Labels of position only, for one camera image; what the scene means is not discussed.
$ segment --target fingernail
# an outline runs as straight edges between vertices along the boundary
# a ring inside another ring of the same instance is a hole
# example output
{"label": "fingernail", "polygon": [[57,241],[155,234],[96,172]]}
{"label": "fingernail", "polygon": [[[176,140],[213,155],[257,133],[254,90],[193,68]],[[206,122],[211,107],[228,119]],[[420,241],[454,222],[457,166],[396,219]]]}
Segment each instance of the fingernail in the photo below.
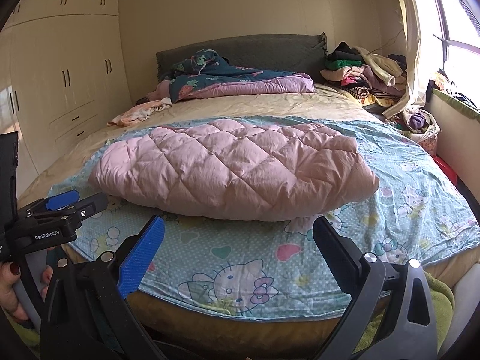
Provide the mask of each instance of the fingernail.
{"label": "fingernail", "polygon": [[14,261],[10,264],[10,272],[15,276],[20,274],[20,267],[17,262]]}

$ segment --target white wardrobe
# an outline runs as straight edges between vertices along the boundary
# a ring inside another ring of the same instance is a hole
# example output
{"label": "white wardrobe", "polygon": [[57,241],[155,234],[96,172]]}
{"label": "white wardrobe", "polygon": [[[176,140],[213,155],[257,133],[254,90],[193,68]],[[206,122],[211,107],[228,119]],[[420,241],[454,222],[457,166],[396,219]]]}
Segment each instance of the white wardrobe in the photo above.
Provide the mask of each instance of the white wardrobe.
{"label": "white wardrobe", "polygon": [[19,193],[132,106],[118,14],[118,0],[21,0],[0,33],[0,128],[26,151]]}

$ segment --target cream curtain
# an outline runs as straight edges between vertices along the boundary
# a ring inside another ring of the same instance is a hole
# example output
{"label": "cream curtain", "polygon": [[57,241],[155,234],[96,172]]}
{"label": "cream curtain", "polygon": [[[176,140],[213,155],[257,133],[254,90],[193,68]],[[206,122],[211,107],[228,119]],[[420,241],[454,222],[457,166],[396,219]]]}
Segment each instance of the cream curtain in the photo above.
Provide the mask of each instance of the cream curtain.
{"label": "cream curtain", "polygon": [[399,0],[406,38],[407,86],[405,95],[387,109],[387,118],[405,108],[425,105],[425,92],[431,73],[443,66],[441,35],[435,0]]}

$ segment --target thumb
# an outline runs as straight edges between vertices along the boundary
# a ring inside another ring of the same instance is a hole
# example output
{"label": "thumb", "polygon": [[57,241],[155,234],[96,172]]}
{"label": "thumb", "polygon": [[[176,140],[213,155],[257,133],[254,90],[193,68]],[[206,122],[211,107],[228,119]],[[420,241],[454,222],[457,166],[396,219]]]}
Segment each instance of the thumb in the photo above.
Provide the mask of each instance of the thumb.
{"label": "thumb", "polygon": [[20,279],[20,268],[16,262],[0,264],[0,306],[13,317],[26,321],[28,316],[18,303],[14,289],[11,287]]}

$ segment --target beige mattress cover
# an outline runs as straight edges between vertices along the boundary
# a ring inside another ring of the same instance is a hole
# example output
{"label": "beige mattress cover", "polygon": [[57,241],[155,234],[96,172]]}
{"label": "beige mattress cover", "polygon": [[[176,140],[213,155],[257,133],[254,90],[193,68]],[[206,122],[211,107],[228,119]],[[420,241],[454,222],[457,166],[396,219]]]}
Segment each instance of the beige mattress cover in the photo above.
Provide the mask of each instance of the beige mattress cover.
{"label": "beige mattress cover", "polygon": [[[45,197],[53,184],[77,173],[105,140],[123,132],[183,120],[224,116],[303,116],[308,119],[380,121],[358,103],[334,89],[316,84],[316,93],[265,94],[195,99],[174,104],[134,127],[105,127],[58,159],[43,172],[18,200],[19,207]],[[64,249],[74,262],[84,261],[71,247]],[[426,270],[452,287],[480,261],[480,247],[466,250]],[[183,309],[137,291],[128,298],[140,321],[179,343],[220,357],[304,357],[328,337],[338,319],[306,322],[240,322]]]}

